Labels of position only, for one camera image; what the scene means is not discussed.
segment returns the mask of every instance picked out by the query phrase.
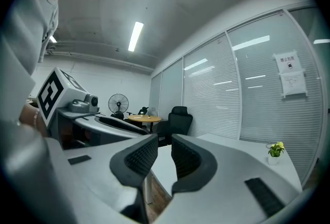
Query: fluorescent light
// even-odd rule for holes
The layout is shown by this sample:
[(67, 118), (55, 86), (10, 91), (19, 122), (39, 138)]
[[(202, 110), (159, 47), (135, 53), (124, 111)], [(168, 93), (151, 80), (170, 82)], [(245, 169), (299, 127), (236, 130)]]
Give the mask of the fluorescent light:
[(252, 88), (260, 88), (262, 86), (255, 86), (255, 87), (248, 87), (248, 89), (252, 89)]
[(57, 43), (56, 39), (55, 39), (53, 36), (51, 36), (51, 41), (52, 41), (53, 43)]
[(212, 68), (215, 68), (215, 66), (209, 66), (209, 67), (203, 68), (202, 70), (198, 70), (194, 73), (191, 73), (188, 77), (196, 76), (196, 75), (199, 75), (199, 74), (202, 74), (205, 72), (210, 72), (210, 71), (212, 71)]
[(256, 44), (259, 44), (259, 43), (263, 43), (263, 42), (269, 41), (269, 39), (270, 39), (269, 36), (253, 39), (253, 40), (241, 43), (239, 45), (233, 46), (233, 51), (244, 48), (244, 47), (248, 47), (248, 46), (251, 46), (251, 45), (256, 45)]
[(226, 83), (231, 83), (232, 82), (232, 80), (230, 80), (230, 81), (225, 81), (225, 82), (220, 82), (220, 83), (215, 83), (215, 84), (213, 84), (213, 85), (220, 85), (220, 84), (226, 84)]
[(207, 61), (207, 59), (204, 58), (204, 59), (202, 59), (202, 60), (200, 60), (200, 61), (198, 61), (196, 63), (193, 63), (192, 65), (187, 66), (186, 68), (184, 68), (184, 70), (189, 70), (189, 69), (193, 68), (194, 66), (200, 65), (200, 64), (202, 64), (202, 63), (204, 63), (206, 61)]
[(314, 45), (323, 43), (330, 43), (330, 39), (317, 39), (314, 41)]
[(132, 51), (132, 52), (134, 51), (136, 43), (138, 42), (142, 27), (143, 27), (142, 23), (135, 22), (132, 36), (130, 37), (128, 51)]
[(255, 76), (255, 77), (251, 77), (251, 78), (246, 78), (246, 79), (254, 79), (254, 78), (263, 78), (265, 77), (266, 75), (261, 75), (261, 76)]

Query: black chair backrest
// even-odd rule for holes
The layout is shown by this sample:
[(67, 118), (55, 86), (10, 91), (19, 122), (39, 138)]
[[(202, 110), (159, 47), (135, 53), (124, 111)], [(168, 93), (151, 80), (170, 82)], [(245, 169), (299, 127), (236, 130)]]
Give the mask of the black chair backrest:
[(169, 114), (168, 132), (187, 135), (192, 119), (192, 115), (187, 112), (187, 107), (174, 107)]
[(148, 108), (149, 107), (143, 107), (139, 112), (138, 115), (142, 114), (142, 115), (146, 115), (146, 113), (148, 112)]

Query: wooden floor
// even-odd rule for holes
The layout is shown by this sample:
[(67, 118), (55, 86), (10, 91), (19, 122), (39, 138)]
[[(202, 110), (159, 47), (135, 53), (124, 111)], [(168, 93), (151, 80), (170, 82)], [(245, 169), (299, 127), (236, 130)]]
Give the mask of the wooden floor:
[[(304, 189), (316, 187), (320, 180), (320, 174), (320, 169), (316, 164), (304, 186)], [(154, 176), (152, 176), (152, 197), (153, 202), (151, 204), (145, 204), (150, 223), (153, 223), (156, 220), (171, 201), (171, 197), (165, 193)]]
[(152, 197), (151, 204), (145, 203), (146, 212), (150, 223), (153, 223), (161, 212), (171, 201), (171, 197), (161, 188), (154, 176), (152, 176)]

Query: white desk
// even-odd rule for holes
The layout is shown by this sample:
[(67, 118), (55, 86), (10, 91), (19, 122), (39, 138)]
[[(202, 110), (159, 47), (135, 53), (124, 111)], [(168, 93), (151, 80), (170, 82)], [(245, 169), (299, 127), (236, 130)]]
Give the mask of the white desk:
[[(277, 165), (269, 165), (267, 161), (268, 148), (265, 144), (233, 140), (210, 133), (199, 136), (198, 138), (247, 152), (282, 176), (299, 193), (302, 192), (299, 177), (286, 151), (281, 154)], [(158, 157), (152, 167), (155, 178), (170, 196), (172, 196), (172, 185), (177, 181), (176, 168), (171, 157), (171, 149), (171, 145), (158, 148)]]

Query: wooden table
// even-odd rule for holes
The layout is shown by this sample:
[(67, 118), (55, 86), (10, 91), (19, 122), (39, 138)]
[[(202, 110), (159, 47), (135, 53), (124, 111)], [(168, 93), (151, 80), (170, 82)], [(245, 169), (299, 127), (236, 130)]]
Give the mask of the wooden table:
[(135, 122), (150, 123), (150, 133), (153, 132), (153, 124), (161, 121), (160, 117), (149, 115), (130, 115), (127, 118)]

